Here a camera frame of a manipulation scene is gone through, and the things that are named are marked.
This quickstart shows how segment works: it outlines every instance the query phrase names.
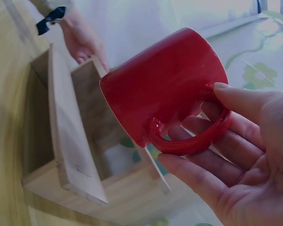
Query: red mug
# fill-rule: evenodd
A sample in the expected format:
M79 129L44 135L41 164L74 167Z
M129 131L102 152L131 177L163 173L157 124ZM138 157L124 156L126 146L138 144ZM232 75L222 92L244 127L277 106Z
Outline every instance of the red mug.
M183 28L131 58L100 80L101 91L124 130L140 147L153 144L162 153L196 154L228 129L230 111L203 133L182 141L163 138L170 127L201 112L202 102L221 103L215 82L228 83L210 44Z

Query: wooden box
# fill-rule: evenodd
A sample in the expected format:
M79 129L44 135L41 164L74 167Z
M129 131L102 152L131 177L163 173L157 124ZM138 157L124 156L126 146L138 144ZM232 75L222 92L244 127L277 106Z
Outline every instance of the wooden box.
M131 169L107 170L104 152L127 135L99 88L105 72L96 57L70 72L51 45L32 68L48 86L54 159L25 177L25 188L118 225L144 225L191 203L192 190L163 176L147 148L136 147L142 161Z

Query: person's hand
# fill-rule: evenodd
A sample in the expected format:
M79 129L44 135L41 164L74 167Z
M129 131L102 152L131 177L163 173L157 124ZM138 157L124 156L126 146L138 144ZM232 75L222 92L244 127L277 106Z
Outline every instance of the person's hand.
M283 226L283 92L231 88L217 83L214 92L232 110L226 134L211 150L186 159L161 154L159 162L197 193L225 226ZM215 121L213 103L202 110ZM190 116L183 127L194 134L212 122ZM181 127L169 131L172 140L189 134Z
M94 54L108 72L108 61L103 42L77 9L72 9L60 22L70 55L81 64Z

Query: mug handle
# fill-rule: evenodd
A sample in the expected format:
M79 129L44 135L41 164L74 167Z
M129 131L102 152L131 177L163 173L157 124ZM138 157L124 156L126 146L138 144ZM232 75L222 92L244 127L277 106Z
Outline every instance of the mug handle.
M212 86L206 86L206 89L200 93L201 102L213 102L221 105L214 94ZM149 119L146 126L146 133L150 142L162 153L175 155L190 155L205 151L222 137L231 123L231 111L221 105L223 110L219 119L203 133L182 141L170 141L164 139L160 134L163 123L157 118Z

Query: sleeve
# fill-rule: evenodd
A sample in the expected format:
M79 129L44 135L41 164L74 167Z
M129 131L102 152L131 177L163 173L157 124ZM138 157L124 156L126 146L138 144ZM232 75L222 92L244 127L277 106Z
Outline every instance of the sleeve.
M51 11L59 6L66 6L69 12L74 4L72 0L30 0L38 9L38 11L46 17Z

